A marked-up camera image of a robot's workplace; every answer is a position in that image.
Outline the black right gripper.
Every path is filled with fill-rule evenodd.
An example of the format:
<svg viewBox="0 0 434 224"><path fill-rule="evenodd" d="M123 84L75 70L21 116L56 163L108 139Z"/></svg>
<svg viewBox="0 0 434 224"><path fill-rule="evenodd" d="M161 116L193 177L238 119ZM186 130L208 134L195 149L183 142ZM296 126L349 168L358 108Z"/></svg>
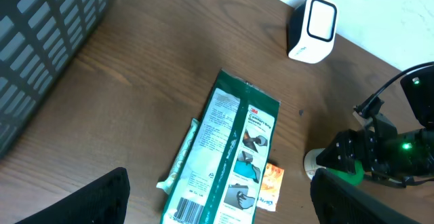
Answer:
<svg viewBox="0 0 434 224"><path fill-rule="evenodd" d="M400 134L382 113L368 119L354 116L361 129L338 132L316 157L318 165L355 174L360 161L364 178L392 187L433 181L432 127Z"/></svg>

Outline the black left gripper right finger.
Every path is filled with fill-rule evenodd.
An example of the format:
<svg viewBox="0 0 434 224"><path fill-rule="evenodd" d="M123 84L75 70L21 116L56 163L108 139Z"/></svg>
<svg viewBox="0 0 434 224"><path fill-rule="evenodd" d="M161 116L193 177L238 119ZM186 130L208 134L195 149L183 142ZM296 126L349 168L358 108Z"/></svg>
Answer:
<svg viewBox="0 0 434 224"><path fill-rule="evenodd" d="M324 168L316 171L310 192L321 224L417 224Z"/></svg>

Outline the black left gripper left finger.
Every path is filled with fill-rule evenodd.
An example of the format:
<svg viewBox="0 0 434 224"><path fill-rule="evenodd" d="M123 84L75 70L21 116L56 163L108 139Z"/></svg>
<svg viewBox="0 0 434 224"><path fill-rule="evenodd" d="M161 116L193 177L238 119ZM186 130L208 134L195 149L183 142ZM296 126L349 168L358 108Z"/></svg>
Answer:
<svg viewBox="0 0 434 224"><path fill-rule="evenodd" d="M130 196L127 170L118 167L21 224L123 224Z"/></svg>

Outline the green lid jar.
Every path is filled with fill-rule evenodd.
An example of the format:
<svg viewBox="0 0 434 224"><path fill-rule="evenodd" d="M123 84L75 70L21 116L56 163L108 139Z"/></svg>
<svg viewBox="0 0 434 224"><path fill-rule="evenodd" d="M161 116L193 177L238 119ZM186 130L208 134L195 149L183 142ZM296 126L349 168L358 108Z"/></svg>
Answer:
<svg viewBox="0 0 434 224"><path fill-rule="evenodd" d="M316 163L316 157L324 150L324 148L320 149L312 149L310 150L304 157L303 166L306 175L312 180L316 171L320 168L324 168L324 166L320 166ZM360 161L355 162L355 174L345 173L339 170L334 170L328 168L328 171L340 177L342 180L348 182L351 185L357 186L359 185L364 178L364 170Z"/></svg>

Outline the orange tissue pack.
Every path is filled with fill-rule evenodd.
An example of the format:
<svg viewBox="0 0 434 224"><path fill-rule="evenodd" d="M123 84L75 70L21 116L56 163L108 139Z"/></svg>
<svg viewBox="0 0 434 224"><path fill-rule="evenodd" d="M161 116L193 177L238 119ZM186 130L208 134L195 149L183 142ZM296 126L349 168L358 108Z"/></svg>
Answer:
<svg viewBox="0 0 434 224"><path fill-rule="evenodd" d="M276 211L283 174L284 169L270 163L266 164L256 205L257 207L270 212Z"/></svg>

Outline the green 3M gloves package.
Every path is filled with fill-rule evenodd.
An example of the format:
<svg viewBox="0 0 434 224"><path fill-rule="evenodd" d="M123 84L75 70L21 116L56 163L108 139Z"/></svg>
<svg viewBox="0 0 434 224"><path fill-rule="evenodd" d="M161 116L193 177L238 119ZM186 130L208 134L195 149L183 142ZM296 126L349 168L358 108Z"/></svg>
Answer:
<svg viewBox="0 0 434 224"><path fill-rule="evenodd" d="M253 223L280 102L219 71L162 223Z"/></svg>

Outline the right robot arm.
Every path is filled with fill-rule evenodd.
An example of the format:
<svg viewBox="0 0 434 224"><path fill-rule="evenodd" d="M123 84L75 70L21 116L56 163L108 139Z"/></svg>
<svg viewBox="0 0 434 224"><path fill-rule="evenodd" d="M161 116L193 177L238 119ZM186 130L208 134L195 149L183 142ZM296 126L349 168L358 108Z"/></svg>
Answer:
<svg viewBox="0 0 434 224"><path fill-rule="evenodd" d="M398 133L380 113L380 94L399 80L421 129ZM318 166L379 181L393 187L422 185L433 180L433 63L418 64L391 78L360 105L360 130L339 132L315 157Z"/></svg>

